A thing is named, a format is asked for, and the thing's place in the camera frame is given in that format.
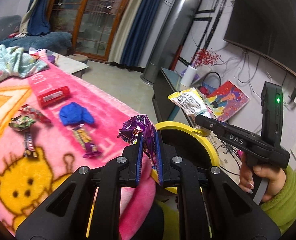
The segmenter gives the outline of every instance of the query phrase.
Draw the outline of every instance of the red can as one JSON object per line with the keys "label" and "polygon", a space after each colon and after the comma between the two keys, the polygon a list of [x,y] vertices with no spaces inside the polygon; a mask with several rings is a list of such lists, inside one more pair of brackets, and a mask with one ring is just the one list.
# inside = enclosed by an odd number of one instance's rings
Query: red can
{"label": "red can", "polygon": [[69,96],[70,96],[70,90],[67,86],[65,86],[58,89],[54,89],[50,92],[47,92],[38,96],[38,103],[41,108],[44,108],[49,104],[52,104],[63,98],[67,98]]}

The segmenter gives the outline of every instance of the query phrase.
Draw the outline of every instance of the television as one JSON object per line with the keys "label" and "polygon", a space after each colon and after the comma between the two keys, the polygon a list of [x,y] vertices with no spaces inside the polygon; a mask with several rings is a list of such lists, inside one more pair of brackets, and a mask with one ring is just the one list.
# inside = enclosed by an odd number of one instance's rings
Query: television
{"label": "television", "polygon": [[296,0],[235,0],[224,40],[296,77]]}

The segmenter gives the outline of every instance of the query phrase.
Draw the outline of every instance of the bear face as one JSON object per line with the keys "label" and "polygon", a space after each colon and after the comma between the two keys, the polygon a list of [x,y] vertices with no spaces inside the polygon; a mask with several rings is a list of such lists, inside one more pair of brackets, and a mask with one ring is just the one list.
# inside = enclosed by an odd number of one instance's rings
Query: bear face
{"label": "bear face", "polygon": [[37,158],[21,157],[0,174],[0,200],[13,214],[29,215],[51,193],[53,173],[43,149]]}

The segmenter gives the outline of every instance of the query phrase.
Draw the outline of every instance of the white table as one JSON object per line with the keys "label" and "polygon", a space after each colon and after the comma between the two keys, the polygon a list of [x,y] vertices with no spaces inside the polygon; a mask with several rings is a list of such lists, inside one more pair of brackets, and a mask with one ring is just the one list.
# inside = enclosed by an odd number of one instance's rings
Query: white table
{"label": "white table", "polygon": [[55,64],[60,69],[78,78],[82,78],[82,74],[84,73],[85,69],[88,68],[88,66],[85,63],[78,62],[74,59],[68,58],[55,52],[52,52],[52,54],[49,52],[50,51],[48,51],[48,55],[53,55],[56,57]]}

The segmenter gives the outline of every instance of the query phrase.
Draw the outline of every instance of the pink cloth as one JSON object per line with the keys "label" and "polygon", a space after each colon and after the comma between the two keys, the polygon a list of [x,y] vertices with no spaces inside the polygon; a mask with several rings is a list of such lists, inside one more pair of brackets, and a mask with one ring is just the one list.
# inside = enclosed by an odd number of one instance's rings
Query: pink cloth
{"label": "pink cloth", "polygon": [[[138,114],[95,86],[64,73],[51,63],[49,65],[49,70],[29,78],[9,78],[0,83],[0,220],[12,233],[26,211],[31,212],[37,206],[35,203],[40,202],[41,193],[36,193],[40,189],[51,193],[62,178],[69,176],[78,167],[86,165],[97,168],[120,156],[127,144],[117,138],[118,129],[129,117]],[[37,95],[65,85],[71,91],[70,98],[40,109]],[[86,107],[96,119],[95,125],[86,126],[102,152],[100,156],[82,158],[84,150],[71,132],[73,127],[65,127],[60,122],[61,107],[71,102]],[[42,167],[28,162],[24,168],[20,168],[23,162],[27,162],[27,158],[22,158],[23,135],[13,131],[8,123],[10,118],[20,114],[18,109],[24,104],[41,110],[53,124],[47,126],[37,122],[31,127],[35,147],[44,155]],[[150,172],[150,160],[144,155],[139,186],[136,189],[122,188],[120,234],[123,240],[130,239],[136,233],[151,208],[155,182]],[[26,184],[26,178],[30,177],[34,177],[33,185]],[[27,187],[30,189],[30,199],[20,198]]]}

